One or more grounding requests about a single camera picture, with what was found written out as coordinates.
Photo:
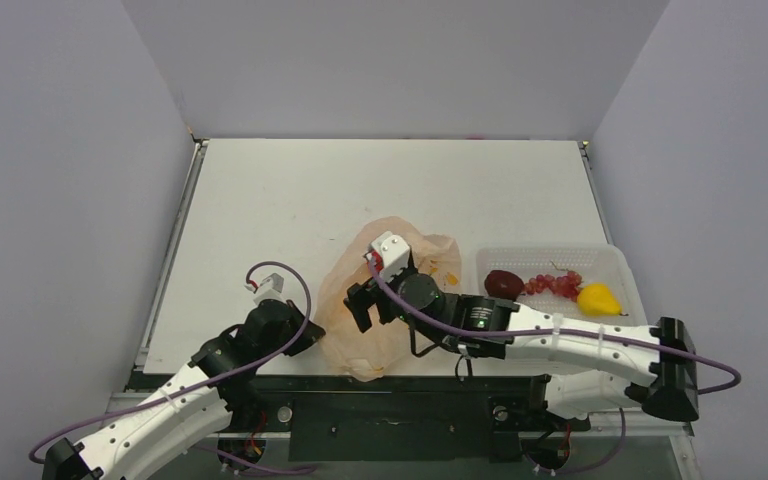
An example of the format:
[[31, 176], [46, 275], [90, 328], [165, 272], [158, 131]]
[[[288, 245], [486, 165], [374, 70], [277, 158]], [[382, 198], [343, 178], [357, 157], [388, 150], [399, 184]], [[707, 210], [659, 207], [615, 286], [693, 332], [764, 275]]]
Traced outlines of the dark red fake fruit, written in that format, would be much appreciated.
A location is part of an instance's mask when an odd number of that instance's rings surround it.
[[483, 286], [488, 296], [511, 301], [515, 301], [525, 290], [523, 280], [506, 270], [491, 270]]

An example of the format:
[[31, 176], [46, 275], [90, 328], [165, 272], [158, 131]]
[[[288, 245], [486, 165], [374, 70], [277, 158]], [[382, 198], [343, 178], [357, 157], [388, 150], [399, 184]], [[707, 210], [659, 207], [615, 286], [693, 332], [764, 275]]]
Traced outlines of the orange translucent plastic bag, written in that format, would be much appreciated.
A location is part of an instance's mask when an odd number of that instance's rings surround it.
[[374, 220], [360, 229], [320, 283], [313, 321], [325, 330], [318, 345], [329, 368], [363, 382], [394, 375], [413, 357], [406, 323], [395, 320], [382, 325], [377, 310], [371, 309], [373, 326], [362, 333], [343, 303], [350, 286], [370, 278], [363, 254], [373, 240], [387, 231], [408, 242], [418, 270], [432, 276], [443, 292], [461, 291], [462, 257], [455, 238], [425, 235], [396, 216]]

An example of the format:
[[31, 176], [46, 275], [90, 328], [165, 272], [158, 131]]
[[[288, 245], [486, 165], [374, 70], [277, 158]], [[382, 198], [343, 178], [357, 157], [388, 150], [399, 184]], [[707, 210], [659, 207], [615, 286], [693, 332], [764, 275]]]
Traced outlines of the red fake grape bunch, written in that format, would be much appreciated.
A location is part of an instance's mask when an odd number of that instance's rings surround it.
[[528, 279], [520, 292], [523, 296], [540, 295], [546, 292], [576, 303], [583, 288], [583, 277], [575, 270], [559, 268], [553, 264], [555, 273], [538, 274]]

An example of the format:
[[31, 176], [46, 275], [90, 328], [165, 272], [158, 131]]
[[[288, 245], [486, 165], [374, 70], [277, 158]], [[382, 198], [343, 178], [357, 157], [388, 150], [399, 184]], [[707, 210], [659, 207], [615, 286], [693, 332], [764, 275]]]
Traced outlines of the yellow fake fruit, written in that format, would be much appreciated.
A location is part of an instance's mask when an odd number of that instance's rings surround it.
[[602, 283], [593, 283], [583, 287], [577, 296], [576, 304], [586, 316], [622, 316], [623, 307], [610, 288]]

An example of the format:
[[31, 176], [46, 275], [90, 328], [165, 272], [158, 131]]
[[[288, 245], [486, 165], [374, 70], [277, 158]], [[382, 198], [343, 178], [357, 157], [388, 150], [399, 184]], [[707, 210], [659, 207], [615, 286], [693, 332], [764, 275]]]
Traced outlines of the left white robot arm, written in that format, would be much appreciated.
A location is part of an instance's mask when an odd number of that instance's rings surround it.
[[275, 355], [295, 356], [325, 334], [291, 301], [263, 300], [242, 324], [206, 341], [153, 394], [109, 425], [46, 451], [45, 479], [146, 479], [206, 436], [267, 422], [252, 380]]

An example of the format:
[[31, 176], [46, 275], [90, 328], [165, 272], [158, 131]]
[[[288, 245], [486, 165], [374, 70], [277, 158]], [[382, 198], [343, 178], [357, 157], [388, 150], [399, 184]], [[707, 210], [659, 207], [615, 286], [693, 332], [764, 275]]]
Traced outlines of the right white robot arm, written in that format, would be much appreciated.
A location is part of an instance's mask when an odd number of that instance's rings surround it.
[[371, 328], [369, 311], [376, 309], [380, 323], [401, 320], [463, 358], [574, 368], [572, 374], [541, 371], [547, 386], [523, 402], [526, 418], [538, 427], [628, 407], [673, 422], [699, 418], [696, 349], [675, 318], [652, 326], [593, 323], [512, 300], [444, 293], [420, 273], [354, 284], [343, 303], [362, 332]]

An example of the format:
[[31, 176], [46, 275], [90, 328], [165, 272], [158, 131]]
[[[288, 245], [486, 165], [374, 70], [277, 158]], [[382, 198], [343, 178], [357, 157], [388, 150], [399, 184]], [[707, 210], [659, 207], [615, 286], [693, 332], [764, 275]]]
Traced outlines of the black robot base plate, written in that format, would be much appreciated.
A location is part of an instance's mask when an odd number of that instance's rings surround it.
[[548, 376], [393, 376], [360, 382], [343, 376], [259, 375], [248, 405], [218, 431], [239, 451], [288, 443], [293, 462], [517, 462], [528, 444], [544, 448], [589, 420], [546, 411]]

